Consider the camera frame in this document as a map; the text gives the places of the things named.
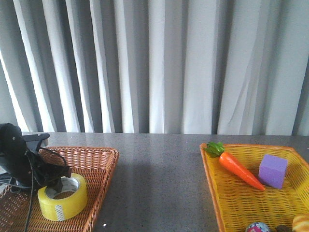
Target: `yellow tape roll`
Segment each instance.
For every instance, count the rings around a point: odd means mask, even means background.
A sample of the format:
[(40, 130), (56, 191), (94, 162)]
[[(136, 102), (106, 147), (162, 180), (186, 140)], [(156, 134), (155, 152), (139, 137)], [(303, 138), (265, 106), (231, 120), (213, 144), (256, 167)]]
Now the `yellow tape roll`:
[[(41, 188), (38, 198), (43, 216), (52, 221), (64, 221), (79, 214), (87, 205), (87, 187), (85, 179), (76, 173), (71, 178), (62, 177), (62, 191), (57, 193), (52, 188)], [(74, 192), (67, 198), (54, 199), (63, 192)]]

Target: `green leaves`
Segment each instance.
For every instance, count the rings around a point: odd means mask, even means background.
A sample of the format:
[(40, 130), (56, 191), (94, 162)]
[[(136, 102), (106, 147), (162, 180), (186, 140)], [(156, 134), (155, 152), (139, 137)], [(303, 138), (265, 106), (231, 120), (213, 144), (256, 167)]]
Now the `green leaves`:
[(213, 143), (209, 142), (207, 143), (207, 147), (204, 148), (205, 151), (212, 157), (220, 157), (220, 155), (224, 152), (224, 147), (223, 143), (218, 142), (218, 143)]

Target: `packing tape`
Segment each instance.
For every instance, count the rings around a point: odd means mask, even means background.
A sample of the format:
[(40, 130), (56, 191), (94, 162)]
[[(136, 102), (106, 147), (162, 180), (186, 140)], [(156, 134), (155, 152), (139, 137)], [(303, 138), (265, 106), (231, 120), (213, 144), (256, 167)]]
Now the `packing tape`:
[[(41, 188), (38, 198), (43, 216), (52, 221), (64, 221), (79, 214), (87, 205), (87, 187), (85, 179), (76, 173), (71, 178), (62, 177), (62, 191), (52, 188)], [(74, 192), (67, 198), (54, 199), (63, 192)]]

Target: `orange carrot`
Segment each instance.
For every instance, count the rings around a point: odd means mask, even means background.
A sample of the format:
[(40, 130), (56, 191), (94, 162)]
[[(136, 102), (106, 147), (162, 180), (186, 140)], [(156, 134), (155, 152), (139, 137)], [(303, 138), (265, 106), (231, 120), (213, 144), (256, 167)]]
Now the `orange carrot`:
[(261, 182), (258, 181), (258, 179), (247, 168), (245, 168), (232, 154), (224, 150), (222, 143), (209, 142), (204, 149), (211, 157), (220, 157), (220, 164), (230, 172), (239, 176), (243, 181), (259, 190), (265, 190), (265, 187)]

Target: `granite surface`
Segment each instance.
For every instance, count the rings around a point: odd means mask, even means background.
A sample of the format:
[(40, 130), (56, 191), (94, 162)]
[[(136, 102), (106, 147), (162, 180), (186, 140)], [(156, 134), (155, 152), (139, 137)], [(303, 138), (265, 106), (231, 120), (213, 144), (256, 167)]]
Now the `granite surface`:
[(94, 232), (216, 232), (199, 151), (208, 141), (291, 146), (309, 162), (309, 136), (50, 133), (49, 146), (119, 151)]

